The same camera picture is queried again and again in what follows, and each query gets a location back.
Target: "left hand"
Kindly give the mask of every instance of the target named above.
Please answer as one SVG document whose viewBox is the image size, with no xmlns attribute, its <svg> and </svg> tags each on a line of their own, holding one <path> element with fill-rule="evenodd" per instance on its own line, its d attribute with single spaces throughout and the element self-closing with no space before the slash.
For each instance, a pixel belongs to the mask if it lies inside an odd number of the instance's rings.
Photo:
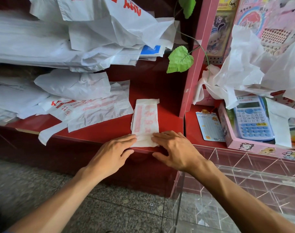
<svg viewBox="0 0 295 233">
<path fill-rule="evenodd" d="M 126 159 L 134 153 L 134 150 L 128 149 L 137 141 L 135 134 L 122 136 L 103 144 L 89 164 L 85 171 L 92 178 L 101 179 L 112 175 L 121 168 Z"/>
</svg>

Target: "calculator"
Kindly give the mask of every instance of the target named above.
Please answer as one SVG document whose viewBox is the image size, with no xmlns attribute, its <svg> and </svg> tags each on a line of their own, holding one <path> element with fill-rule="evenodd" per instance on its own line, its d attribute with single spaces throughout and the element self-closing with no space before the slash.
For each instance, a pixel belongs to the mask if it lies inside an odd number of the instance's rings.
<svg viewBox="0 0 295 233">
<path fill-rule="evenodd" d="M 242 139 L 270 141 L 274 133 L 265 113 L 264 103 L 259 96 L 237 97 L 239 105 L 234 108 L 236 127 Z"/>
</svg>

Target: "forearm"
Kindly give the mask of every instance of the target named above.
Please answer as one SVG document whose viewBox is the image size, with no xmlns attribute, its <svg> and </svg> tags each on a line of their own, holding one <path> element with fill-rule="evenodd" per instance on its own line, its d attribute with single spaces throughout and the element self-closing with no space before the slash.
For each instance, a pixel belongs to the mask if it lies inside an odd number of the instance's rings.
<svg viewBox="0 0 295 233">
<path fill-rule="evenodd" d="M 58 233 L 63 230 L 88 193 L 101 181 L 81 169 L 60 191 L 15 223 L 10 233 Z"/>
<path fill-rule="evenodd" d="M 228 179 L 210 161 L 190 173 L 214 196 L 241 232 L 295 232 L 295 226 Z"/>
</svg>

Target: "hand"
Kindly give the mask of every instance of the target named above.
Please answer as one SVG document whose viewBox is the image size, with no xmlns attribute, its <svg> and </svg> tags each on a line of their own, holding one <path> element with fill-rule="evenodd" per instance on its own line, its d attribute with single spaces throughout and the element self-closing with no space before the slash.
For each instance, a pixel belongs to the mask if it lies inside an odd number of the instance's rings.
<svg viewBox="0 0 295 233">
<path fill-rule="evenodd" d="M 165 156 L 155 152 L 153 156 L 165 165 L 183 172 L 192 172 L 206 160 L 192 145 L 192 143 L 180 132 L 167 131 L 153 133 L 152 141 L 163 146 L 169 153 Z"/>
<path fill-rule="evenodd" d="M 136 135 L 129 134 L 103 144 L 85 167 L 85 172 L 101 180 L 117 172 L 134 152 L 134 150 L 128 148 L 136 141 Z"/>
</svg>

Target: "artificial leaf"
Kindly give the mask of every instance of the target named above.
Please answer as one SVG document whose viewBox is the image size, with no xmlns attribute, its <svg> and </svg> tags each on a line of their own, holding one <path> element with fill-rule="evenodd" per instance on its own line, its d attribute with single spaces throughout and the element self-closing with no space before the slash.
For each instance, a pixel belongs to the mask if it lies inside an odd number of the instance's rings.
<svg viewBox="0 0 295 233">
<path fill-rule="evenodd" d="M 191 56 L 185 46 L 178 46 L 172 51 L 168 57 L 169 65 L 167 73 L 184 72 L 188 70 L 194 63 L 194 58 Z"/>
<path fill-rule="evenodd" d="M 193 13 L 196 1 L 195 0 L 179 0 L 179 4 L 183 8 L 184 17 L 188 19 Z"/>
</svg>

